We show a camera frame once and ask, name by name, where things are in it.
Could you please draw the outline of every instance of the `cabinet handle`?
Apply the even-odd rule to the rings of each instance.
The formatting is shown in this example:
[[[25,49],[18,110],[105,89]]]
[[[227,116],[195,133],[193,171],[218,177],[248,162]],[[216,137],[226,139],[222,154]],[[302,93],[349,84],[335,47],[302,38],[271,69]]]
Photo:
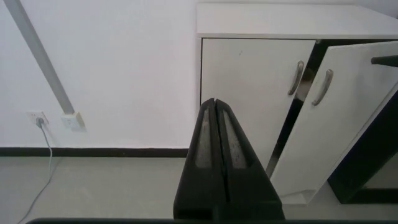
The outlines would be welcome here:
[[[312,105],[316,106],[322,101],[323,97],[325,96],[326,92],[329,89],[332,78],[333,78],[333,71],[328,69],[326,71],[325,80],[323,81],[323,84],[322,84],[321,92],[319,92],[317,98],[314,101],[312,101]]]
[[[294,75],[294,81],[292,86],[290,87],[289,92],[287,92],[288,96],[293,95],[293,93],[296,91],[297,87],[299,86],[299,82],[301,80],[301,75],[303,74],[303,70],[304,70],[304,62],[303,61],[299,61],[297,63],[297,69]]]
[[[373,57],[371,60],[372,65],[385,65],[390,67],[398,67],[398,55]]]

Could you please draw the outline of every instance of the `cabinet door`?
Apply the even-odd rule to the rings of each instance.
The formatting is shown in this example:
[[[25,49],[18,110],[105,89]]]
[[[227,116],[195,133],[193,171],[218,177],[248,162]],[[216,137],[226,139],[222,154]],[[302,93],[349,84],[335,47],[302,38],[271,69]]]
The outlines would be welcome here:
[[[308,203],[380,111],[386,96],[392,96],[398,68],[371,63],[373,57],[391,55],[398,55],[398,42],[328,48],[271,177],[283,202],[301,197]],[[328,70],[333,78],[315,106],[326,90]]]
[[[201,102],[217,98],[231,106],[263,168],[267,167],[294,98],[295,92],[288,92],[298,63],[307,64],[314,43],[203,39]]]

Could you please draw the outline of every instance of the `gray floor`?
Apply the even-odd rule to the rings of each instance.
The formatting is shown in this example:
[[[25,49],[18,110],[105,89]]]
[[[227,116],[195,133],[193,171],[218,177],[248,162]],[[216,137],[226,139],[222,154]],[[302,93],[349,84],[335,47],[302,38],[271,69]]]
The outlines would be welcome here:
[[[0,220],[17,223],[47,180],[44,157],[0,157]],[[50,185],[26,222],[38,217],[172,218],[185,159],[56,157]],[[397,205],[340,205],[326,184],[288,219],[395,219]]]

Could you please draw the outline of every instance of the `electrical outlet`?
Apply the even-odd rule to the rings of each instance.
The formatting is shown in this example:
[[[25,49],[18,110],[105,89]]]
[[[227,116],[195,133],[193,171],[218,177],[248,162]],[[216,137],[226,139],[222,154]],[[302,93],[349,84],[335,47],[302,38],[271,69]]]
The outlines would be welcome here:
[[[72,131],[84,130],[85,124],[83,122],[83,118],[79,112],[75,112],[74,114],[64,114],[61,117],[63,125],[66,128],[72,129]]]
[[[36,118],[43,118],[44,124],[48,124],[47,118],[44,116],[43,111],[28,111],[26,112],[27,117],[30,119],[30,122],[36,124]]]

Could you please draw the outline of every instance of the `white cable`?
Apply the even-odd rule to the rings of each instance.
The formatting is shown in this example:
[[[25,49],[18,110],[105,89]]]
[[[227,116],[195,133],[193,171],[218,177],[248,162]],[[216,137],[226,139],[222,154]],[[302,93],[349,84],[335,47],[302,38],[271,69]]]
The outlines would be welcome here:
[[[30,205],[28,211],[27,211],[26,214],[21,218],[21,220],[19,220],[19,222],[18,222],[17,224],[20,224],[20,223],[29,215],[29,213],[30,213],[30,211],[32,210],[34,204],[36,203],[36,200],[39,198],[40,194],[42,194],[42,192],[44,191],[44,189],[45,189],[45,188],[48,186],[48,184],[50,183],[51,178],[52,178],[52,175],[53,175],[53,173],[54,173],[54,172],[51,173],[52,149],[51,149],[51,147],[50,147],[49,141],[47,140],[47,136],[45,135],[45,131],[44,131],[44,129],[43,129],[42,124],[43,124],[43,121],[42,121],[42,120],[41,120],[41,121],[38,120],[37,123],[36,123],[36,125],[42,130],[43,135],[44,135],[45,142],[47,143],[47,146],[49,147],[49,150],[50,150],[49,180],[48,180],[47,183],[44,185],[43,189],[36,195],[35,199],[33,200],[32,204]]]

